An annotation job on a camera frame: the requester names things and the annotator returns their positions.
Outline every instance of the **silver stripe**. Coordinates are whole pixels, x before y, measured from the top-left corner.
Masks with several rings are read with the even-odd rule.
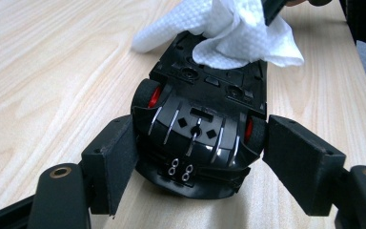
[[[196,137],[197,137],[197,133],[194,133],[192,142],[190,143],[189,150],[187,151],[186,156],[190,156],[192,154],[193,143],[194,143]]]
[[[223,127],[221,127],[221,130],[219,131],[218,143],[216,144],[215,153],[213,154],[213,159],[211,159],[211,163],[214,163],[214,161],[216,159],[216,155],[218,154],[219,147],[221,146],[222,135],[224,135],[224,128]]]
[[[165,145],[165,144],[166,144],[166,142],[168,141],[169,134],[171,133],[171,130],[172,130],[173,124],[174,124],[174,122],[176,121],[176,118],[177,118],[177,115],[179,115],[179,112],[180,112],[180,110],[176,110],[176,112],[174,113],[174,117],[173,117],[173,119],[172,119],[171,124],[169,125],[169,129],[168,129],[168,132],[166,133],[165,140],[163,141],[163,144],[164,144],[164,145]]]
[[[152,122],[151,122],[151,127],[148,130],[148,135],[151,135],[151,132],[153,131],[153,124],[155,123],[157,117],[159,116],[160,110],[162,110],[162,107],[159,107],[158,110],[156,111],[156,114],[153,117]]]
[[[230,164],[228,165],[229,167],[231,167],[234,163],[234,159],[236,158],[236,154],[237,154],[237,149],[239,148],[239,136],[236,137],[236,142],[234,144],[234,155],[231,158]]]

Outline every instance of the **wood grain surface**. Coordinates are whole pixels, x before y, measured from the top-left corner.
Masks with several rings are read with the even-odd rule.
[[[178,1],[0,0],[0,209],[35,192],[53,165],[77,163],[167,45],[140,54],[132,37]],[[366,75],[337,1],[282,13],[305,57],[269,65],[269,114],[292,118],[366,165]],[[221,200],[173,196],[134,172],[114,219],[92,228],[333,228],[307,217],[261,160],[240,192]]]

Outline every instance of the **black toy car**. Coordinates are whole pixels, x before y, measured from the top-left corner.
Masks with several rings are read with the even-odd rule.
[[[204,37],[179,34],[132,100],[140,159],[136,170],[188,198],[227,198],[259,158],[266,132],[266,68],[198,65]]]

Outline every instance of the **white tissue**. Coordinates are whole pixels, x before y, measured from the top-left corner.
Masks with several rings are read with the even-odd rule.
[[[208,39],[193,50],[193,60],[216,69],[233,69],[259,59],[279,67],[304,62],[290,26],[277,16],[264,24],[261,0],[183,0],[139,32],[132,49],[148,52],[182,31]]]

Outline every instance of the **hand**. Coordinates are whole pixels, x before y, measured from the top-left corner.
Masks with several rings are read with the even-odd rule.
[[[293,7],[293,6],[296,6],[298,4],[301,4],[303,2],[305,2],[306,0],[294,0],[294,1],[289,1],[286,3],[286,6],[287,7]]]

